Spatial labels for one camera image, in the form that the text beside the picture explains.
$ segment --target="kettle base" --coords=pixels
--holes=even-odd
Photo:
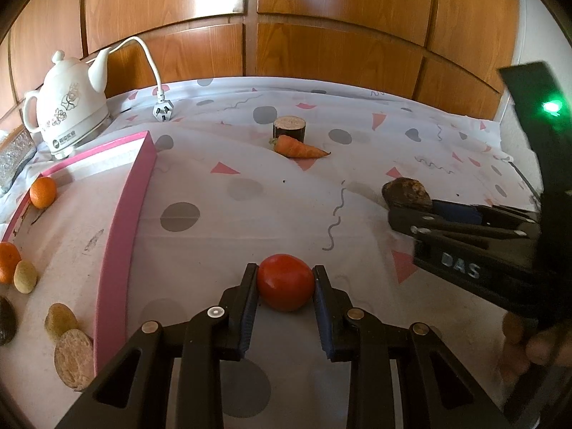
[[[112,117],[110,114],[108,114],[103,118],[103,120],[98,125],[96,125],[93,129],[88,131],[82,137],[79,137],[77,141],[75,141],[74,143],[68,145],[67,147],[61,150],[57,150],[56,152],[51,152],[51,155],[55,159],[67,158],[75,151],[76,148],[81,147],[85,143],[91,142],[94,138],[98,137],[99,134],[101,134],[105,129],[109,127],[111,122],[112,122]]]

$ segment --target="kettle handle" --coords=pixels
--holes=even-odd
[[[31,92],[26,92],[26,96],[24,98],[24,107],[22,108],[22,119],[24,120],[24,125],[26,128],[32,133],[41,132],[42,129],[38,127],[34,127],[30,124],[30,115],[28,113],[28,108],[30,106],[30,100],[32,97],[38,98],[39,90],[32,90]]]

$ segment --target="white cable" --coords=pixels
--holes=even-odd
[[[161,83],[161,76],[159,76],[159,71],[157,69],[157,66],[155,65],[155,61],[153,61],[153,57],[151,56],[151,53],[149,52],[149,48],[147,48],[147,45],[145,44],[145,42],[143,40],[141,40],[139,37],[133,36],[133,37],[129,37],[127,39],[125,39],[124,41],[122,41],[117,47],[115,47],[113,50],[111,50],[109,52],[109,54],[113,53],[114,51],[119,50],[123,45],[125,45],[126,43],[135,40],[139,43],[139,45],[141,45],[141,47],[143,48],[143,51],[145,52],[145,56],[147,57],[147,61],[149,62],[149,65],[151,67],[151,70],[153,71],[153,75],[155,76],[155,81],[157,82],[157,102],[161,103],[165,101],[165,92],[163,91],[163,85]],[[95,58],[87,61],[87,63],[91,63],[95,60]]]

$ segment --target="carrot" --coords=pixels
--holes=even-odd
[[[274,151],[287,158],[322,158],[330,153],[319,148],[306,145],[288,135],[281,135],[277,139],[271,140],[274,144]]]

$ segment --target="orange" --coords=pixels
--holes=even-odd
[[[58,193],[58,186],[51,177],[38,177],[30,187],[30,200],[32,204],[43,210],[50,206]]]
[[[0,242],[0,282],[12,283],[16,265],[22,260],[13,243]]]

